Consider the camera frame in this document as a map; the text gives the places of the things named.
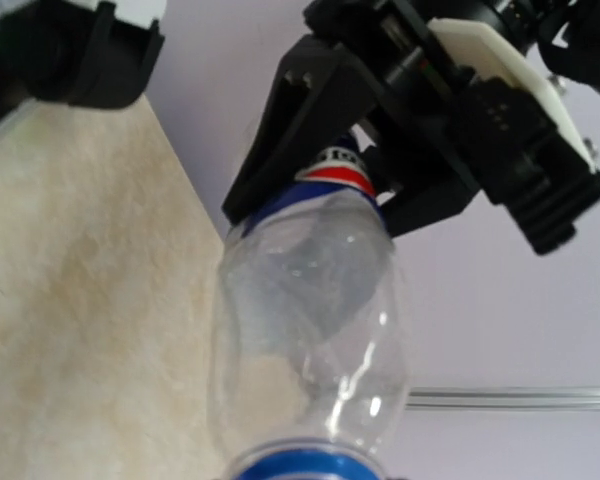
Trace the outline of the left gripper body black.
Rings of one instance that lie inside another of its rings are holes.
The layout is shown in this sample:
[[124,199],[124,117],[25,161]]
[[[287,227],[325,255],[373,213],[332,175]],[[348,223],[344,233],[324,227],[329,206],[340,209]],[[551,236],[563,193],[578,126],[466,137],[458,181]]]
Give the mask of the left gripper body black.
[[376,143],[373,165],[399,200],[471,200],[479,187],[444,132],[473,73],[444,52],[409,1],[313,1],[310,45],[329,75],[311,97],[303,152],[356,123]]

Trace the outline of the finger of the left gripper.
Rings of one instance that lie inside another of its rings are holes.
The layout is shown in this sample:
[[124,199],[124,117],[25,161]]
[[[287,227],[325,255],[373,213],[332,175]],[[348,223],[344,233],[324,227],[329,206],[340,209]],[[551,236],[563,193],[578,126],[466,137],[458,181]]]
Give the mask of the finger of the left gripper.
[[238,224],[377,105],[380,84],[342,44],[302,37],[280,60],[253,144],[222,211]]
[[417,174],[381,206],[387,231],[397,238],[462,213],[480,192],[469,176],[453,170]]

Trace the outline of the blue label bottle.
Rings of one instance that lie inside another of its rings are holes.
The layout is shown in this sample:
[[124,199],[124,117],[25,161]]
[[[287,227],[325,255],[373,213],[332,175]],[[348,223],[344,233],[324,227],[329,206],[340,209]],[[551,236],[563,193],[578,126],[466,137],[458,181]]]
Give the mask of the blue label bottle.
[[226,237],[209,404],[223,449],[295,437],[377,449],[409,390],[403,289],[346,134]]

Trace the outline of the blue bottle cap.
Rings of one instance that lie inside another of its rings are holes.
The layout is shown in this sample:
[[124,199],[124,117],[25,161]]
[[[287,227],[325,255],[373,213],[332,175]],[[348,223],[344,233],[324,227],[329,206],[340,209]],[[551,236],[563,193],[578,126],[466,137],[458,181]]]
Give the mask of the blue bottle cap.
[[388,479],[375,457],[341,441],[296,437],[266,442],[236,456],[222,479]]

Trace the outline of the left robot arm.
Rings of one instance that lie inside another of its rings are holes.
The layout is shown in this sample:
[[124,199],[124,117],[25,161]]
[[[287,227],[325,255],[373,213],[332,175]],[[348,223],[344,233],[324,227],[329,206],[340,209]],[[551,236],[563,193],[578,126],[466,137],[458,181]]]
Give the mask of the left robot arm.
[[328,146],[360,126],[372,145],[345,181],[398,237],[460,214],[479,193],[534,251],[575,234],[600,170],[551,81],[600,94],[600,1],[314,1],[281,59],[254,143],[223,211],[271,206]]

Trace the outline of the left aluminium post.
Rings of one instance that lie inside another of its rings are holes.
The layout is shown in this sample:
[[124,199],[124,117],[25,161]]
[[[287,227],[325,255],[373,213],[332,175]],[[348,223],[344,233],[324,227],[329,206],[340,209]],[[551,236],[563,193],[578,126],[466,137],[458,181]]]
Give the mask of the left aluminium post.
[[407,407],[458,411],[600,411],[600,387],[419,387]]

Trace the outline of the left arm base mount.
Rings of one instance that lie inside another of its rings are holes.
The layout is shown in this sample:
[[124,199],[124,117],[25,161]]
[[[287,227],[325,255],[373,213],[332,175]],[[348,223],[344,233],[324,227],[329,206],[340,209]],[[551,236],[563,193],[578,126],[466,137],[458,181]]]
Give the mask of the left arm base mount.
[[164,1],[0,1],[0,126],[30,101],[119,110],[146,90]]

